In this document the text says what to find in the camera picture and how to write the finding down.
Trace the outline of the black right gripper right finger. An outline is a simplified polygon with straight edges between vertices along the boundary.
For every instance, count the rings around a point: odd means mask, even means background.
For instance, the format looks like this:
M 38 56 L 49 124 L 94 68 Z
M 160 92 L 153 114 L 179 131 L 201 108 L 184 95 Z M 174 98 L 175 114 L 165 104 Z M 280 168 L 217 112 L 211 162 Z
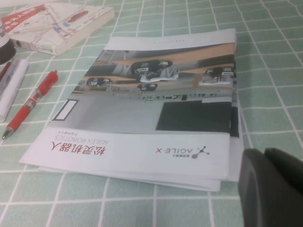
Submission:
M 300 159 L 277 148 L 265 149 L 264 155 L 290 186 L 303 188 L 303 162 Z

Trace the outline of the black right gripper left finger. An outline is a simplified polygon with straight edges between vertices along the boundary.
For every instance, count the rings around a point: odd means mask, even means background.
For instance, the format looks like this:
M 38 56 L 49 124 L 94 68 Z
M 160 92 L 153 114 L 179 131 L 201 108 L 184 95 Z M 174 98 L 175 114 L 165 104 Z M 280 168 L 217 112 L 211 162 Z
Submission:
M 244 226 L 303 225 L 303 189 L 290 186 L 264 152 L 244 150 L 238 191 Z

